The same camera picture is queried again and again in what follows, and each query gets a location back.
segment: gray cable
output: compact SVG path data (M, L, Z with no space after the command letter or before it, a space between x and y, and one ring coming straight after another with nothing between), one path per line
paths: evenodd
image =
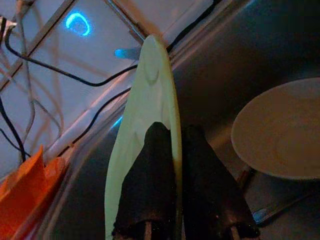
M0 68L0 73L4 75L9 81L13 82L23 93L28 94L28 91L21 86L13 77L11 77L7 72L5 72L3 69ZM33 98L32 102L37 104L48 116L49 118L55 123L55 125L58 128L58 136L57 138L53 141L53 143L58 140L61 135L62 135L62 128L59 124L59 122L55 119L55 117L39 102L37 99Z
M22 8L22 4L23 1L22 0L18 0L17 1L17 13L16 13L16 20L17 20L17 25L18 25L18 29L21 35L21 54L23 56L27 56L27 44L26 44L26 38L25 38L25 32L24 32L24 26L23 26L23 22L22 22L22 13L21 13L21 8ZM22 138L22 143L25 143L28 134L31 130L32 125L34 124L35 121L35 116L36 116L36 111L35 111L35 104L33 101L33 93L32 93L32 86L31 86L31 80L30 80L30 73L29 73L29 63L26 60L22 60L23 62L23 69L25 71L25 75L26 75L26 86L27 86L27 93L28 93L28 102L29 102L29 106L30 106L30 118L29 118L29 122L28 125L25 129L25 134Z

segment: metal surface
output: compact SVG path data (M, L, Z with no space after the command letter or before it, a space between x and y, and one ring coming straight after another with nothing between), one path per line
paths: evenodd
M58 23L64 13L70 9L75 0L65 0L63 4L57 9L57 11L52 15L52 17L48 20L48 22L43 26L43 28L37 33L34 39L29 43L27 52L28 56L30 56L41 43L41 41L47 36L50 30ZM19 68L22 66L22 60L18 59L10 68L9 74L13 76L18 72ZM5 77L2 78L0 82L0 92L5 89L5 87L10 83Z
M102 119L71 153L70 164L36 239L104 239L104 195L109 158L125 99Z
M312 190L307 193L299 194L298 196L290 197L275 204L263 207L252 213L254 221L258 225L263 225L267 223L267 221L271 218L279 215L285 209L288 209L292 205L304 200L307 197L312 196L313 194L316 194L317 192L318 191Z
M116 14L117 16L127 25L130 34L141 44L144 42L148 33L143 27L135 22L130 15L120 6L115 0L103 0Z
M292 0L290 4L278 0L226 2L218 20L205 22L196 36L191 34L190 41L175 51L173 73L183 126L204 127L218 157L237 177L244 163L233 150L230 133L239 111L253 97L276 85L320 76L320 6L316 0ZM115 136L105 134L104 140L90 149L95 156L112 149ZM99 157L99 161L105 164L108 156ZM94 171L85 174L86 169L98 171L93 159L83 159L86 168L74 177L75 182L96 182ZM247 188L246 200L254 211L319 185L318 181L285 180L257 172ZM86 212L87 208L95 212L102 208L102 204L88 206L81 201L85 197L79 186L74 185L70 195L76 204L64 205L61 222L52 227L55 233L64 234L64 239L74 238L75 231L83 233L82 225L91 233L104 233L103 227L95 228L98 224L93 224L96 220L89 214L86 220L77 217L81 206ZM92 198L103 197L98 191L90 194ZM290 208L261 229L261 239L320 239L319 201L319 194L315 194Z

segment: blue light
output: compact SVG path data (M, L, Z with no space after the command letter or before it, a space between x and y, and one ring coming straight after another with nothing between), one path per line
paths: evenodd
M119 117L119 119L118 119L117 121L115 121L115 123L112 125L111 128L114 128L115 126L117 126L117 125L121 122L121 120L122 120L123 117L124 117L124 116Z
M87 19L79 12L72 13L66 19L65 26L67 29L71 29L72 31L82 36L87 36L90 33L90 25Z

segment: sink basin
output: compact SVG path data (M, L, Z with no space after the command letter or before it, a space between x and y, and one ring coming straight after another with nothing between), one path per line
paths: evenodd
M316 0L292 0L290 4L225 0L174 54L181 124L202 126L208 142L236 178L245 165L230 138L239 111L274 86L320 76L320 5ZM57 196L59 210L49 211L39 234L57 239L104 239L104 186L118 129L111 126L121 116L119 109L86 143L94 145L74 155L72 162L81 164L69 177L69 195L63 202ZM320 183L256 173L245 197L254 211L314 186ZM320 239L319 202L320 194L316 194L288 209L261 228L261 239Z

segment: plate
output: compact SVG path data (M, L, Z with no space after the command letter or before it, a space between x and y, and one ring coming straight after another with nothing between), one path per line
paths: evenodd
M276 86L236 117L231 141L252 168L287 179L320 178L320 78Z

